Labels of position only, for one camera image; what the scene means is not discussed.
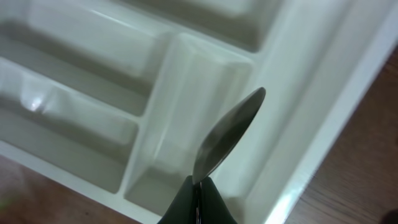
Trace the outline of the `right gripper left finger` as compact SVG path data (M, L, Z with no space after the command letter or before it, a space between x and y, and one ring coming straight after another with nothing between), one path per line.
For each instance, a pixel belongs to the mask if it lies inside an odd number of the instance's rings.
M158 224L194 224L196 221L195 190L189 175Z

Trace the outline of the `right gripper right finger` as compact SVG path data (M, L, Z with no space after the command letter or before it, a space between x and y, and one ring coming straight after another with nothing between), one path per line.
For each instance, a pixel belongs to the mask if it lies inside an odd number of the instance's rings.
M210 177L201 181L200 190L202 224L237 224Z

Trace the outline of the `small teaspoon bowl up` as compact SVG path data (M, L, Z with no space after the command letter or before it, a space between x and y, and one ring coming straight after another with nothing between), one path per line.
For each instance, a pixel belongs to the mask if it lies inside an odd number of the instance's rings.
M265 96L266 89L257 88L216 122L198 148L193 185L208 177L231 153L257 115Z

